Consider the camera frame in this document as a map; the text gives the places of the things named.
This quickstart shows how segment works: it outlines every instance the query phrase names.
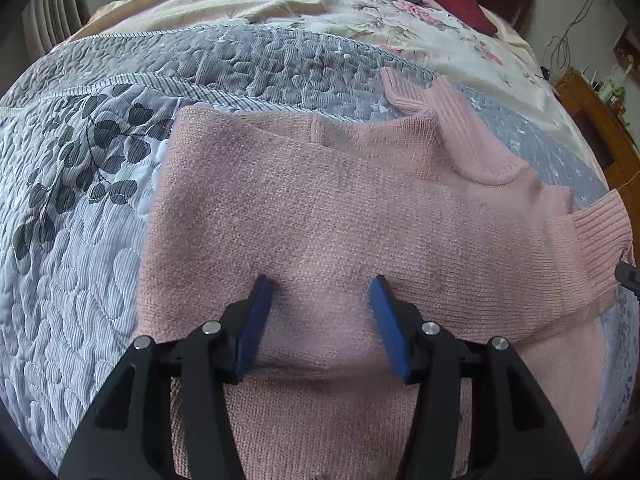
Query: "bed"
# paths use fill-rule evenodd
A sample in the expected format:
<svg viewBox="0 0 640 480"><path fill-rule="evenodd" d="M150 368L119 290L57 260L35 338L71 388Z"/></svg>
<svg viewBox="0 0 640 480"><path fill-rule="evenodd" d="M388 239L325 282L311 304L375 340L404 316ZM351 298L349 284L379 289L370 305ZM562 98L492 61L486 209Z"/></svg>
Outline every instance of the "bed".
<svg viewBox="0 0 640 480"><path fill-rule="evenodd" d="M570 186L579 206L606 192L529 45L485 14L494 38L433 0L124 0L21 76L0 100L0 397L54 472L135 329L146 218L180 108L388 120L399 112L384 98L382 67L423 87L444 74L505 145L548 183ZM574 442L590 468L630 402L636 300L620 288L587 333L606 350L600 371L575 363L602 385L580 423L588 438ZM551 400L572 408L570 397Z"/></svg>

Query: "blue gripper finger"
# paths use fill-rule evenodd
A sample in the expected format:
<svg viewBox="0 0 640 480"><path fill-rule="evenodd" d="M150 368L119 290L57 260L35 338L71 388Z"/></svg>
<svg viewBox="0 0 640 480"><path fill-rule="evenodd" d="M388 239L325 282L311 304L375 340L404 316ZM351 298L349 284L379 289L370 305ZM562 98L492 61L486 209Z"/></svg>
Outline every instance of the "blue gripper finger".
<svg viewBox="0 0 640 480"><path fill-rule="evenodd" d="M420 330L422 316L414 304L396 299L382 275L371 280L369 304L382 335L391 369L402 382L412 374L409 339Z"/></svg>
<svg viewBox="0 0 640 480"><path fill-rule="evenodd" d="M234 308L244 310L244 323L239 327L239 333L235 334L236 361L234 363L234 375L238 381L241 381L244 375L254 367L255 356L258 353L262 333L271 310L272 293L273 283L262 274L255 280L249 298L227 307L228 310ZM223 314L220 321L223 326L227 327L224 322L225 314Z"/></svg>

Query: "electrical wire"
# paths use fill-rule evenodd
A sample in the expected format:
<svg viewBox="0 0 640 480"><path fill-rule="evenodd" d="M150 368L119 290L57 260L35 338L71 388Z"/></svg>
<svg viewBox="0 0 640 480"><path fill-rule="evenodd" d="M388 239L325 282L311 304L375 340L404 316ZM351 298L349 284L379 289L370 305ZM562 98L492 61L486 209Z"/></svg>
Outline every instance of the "electrical wire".
<svg viewBox="0 0 640 480"><path fill-rule="evenodd" d="M551 58L549 59L550 63L550 71L552 75L559 73L565 68L569 68L571 66L571 47L569 45L569 31L581 23L584 20L589 11L591 10L591 6L593 5L594 0L586 0L578 12L577 16L574 20L567 25L566 30L562 36L552 36L549 42L546 44L545 51L542 55L542 59L544 60L546 57L546 52L549 47L553 45L554 41L557 41L556 46L551 51Z"/></svg>
<svg viewBox="0 0 640 480"><path fill-rule="evenodd" d="M633 177L631 177L631 180L629 182L625 182L622 186L618 188L618 191L620 191L623 187L631 184L636 179L636 176L638 176L639 174L640 174L640 171L637 171L636 174Z"/></svg>

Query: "ribbed cuff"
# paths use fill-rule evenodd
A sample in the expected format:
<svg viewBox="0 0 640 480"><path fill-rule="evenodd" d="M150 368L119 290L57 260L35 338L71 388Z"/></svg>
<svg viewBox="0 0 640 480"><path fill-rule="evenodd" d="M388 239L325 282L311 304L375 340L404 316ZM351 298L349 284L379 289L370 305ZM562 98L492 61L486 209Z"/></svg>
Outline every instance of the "ribbed cuff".
<svg viewBox="0 0 640 480"><path fill-rule="evenodd" d="M613 190L586 209L572 213L588 283L596 295L616 285L616 265L633 250L631 222Z"/></svg>
<svg viewBox="0 0 640 480"><path fill-rule="evenodd" d="M515 180L529 164L498 140L467 98L446 77L421 88L390 68L380 71L386 99L413 115L437 114L440 134L454 170L463 178L502 186Z"/></svg>

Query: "red cushion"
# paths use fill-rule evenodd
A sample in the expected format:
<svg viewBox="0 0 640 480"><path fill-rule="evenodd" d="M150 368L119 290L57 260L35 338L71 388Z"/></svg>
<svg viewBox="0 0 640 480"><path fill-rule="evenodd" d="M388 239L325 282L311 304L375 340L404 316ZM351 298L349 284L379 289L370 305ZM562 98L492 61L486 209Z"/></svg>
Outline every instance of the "red cushion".
<svg viewBox="0 0 640 480"><path fill-rule="evenodd" d="M476 0L435 0L462 23L488 36L498 32L495 25L484 15Z"/></svg>

